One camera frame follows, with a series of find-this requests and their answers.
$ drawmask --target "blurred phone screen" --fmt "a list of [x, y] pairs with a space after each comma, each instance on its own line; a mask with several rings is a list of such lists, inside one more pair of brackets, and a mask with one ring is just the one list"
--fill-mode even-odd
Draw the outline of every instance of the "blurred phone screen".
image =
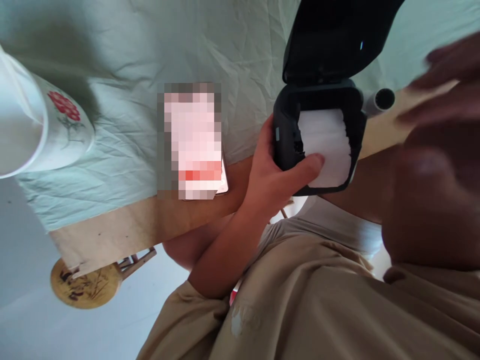
[[221, 123], [212, 92], [165, 93], [165, 131], [171, 132], [172, 171], [181, 200], [212, 199], [228, 191]]

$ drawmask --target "white paper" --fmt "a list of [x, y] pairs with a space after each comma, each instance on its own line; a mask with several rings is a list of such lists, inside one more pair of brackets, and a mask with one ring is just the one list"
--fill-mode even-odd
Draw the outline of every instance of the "white paper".
[[325, 164], [311, 188], [336, 188], [349, 177], [352, 159], [350, 144], [340, 109], [301, 111], [298, 119], [305, 156], [321, 154]]

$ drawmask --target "floor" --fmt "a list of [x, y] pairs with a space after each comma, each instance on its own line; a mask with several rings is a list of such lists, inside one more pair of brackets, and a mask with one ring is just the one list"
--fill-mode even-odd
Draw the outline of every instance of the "floor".
[[[287, 215], [305, 199], [296, 198]], [[188, 275], [156, 246], [158, 255], [109, 303], [79, 310], [53, 294], [50, 271], [60, 254], [11, 178], [0, 180], [0, 229], [0, 359], [135, 359], [167, 296]], [[381, 277], [388, 258], [375, 258]]]

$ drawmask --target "light green tablecloth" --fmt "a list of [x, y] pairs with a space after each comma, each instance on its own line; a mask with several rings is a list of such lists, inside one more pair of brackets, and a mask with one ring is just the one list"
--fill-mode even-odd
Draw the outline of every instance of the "light green tablecloth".
[[[74, 97], [96, 146], [69, 167], [18, 176], [48, 231], [157, 192], [157, 86], [222, 83], [227, 163], [250, 156], [283, 87], [299, 0], [0, 0], [0, 42]], [[354, 80], [400, 89], [434, 47], [480, 30], [478, 0], [406, 0], [384, 52]]]

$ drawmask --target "printer lid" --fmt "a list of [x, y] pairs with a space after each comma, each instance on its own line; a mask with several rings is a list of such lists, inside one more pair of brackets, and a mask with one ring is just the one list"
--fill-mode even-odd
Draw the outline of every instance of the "printer lid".
[[283, 81], [336, 83], [382, 52], [404, 0], [301, 0], [283, 57]]

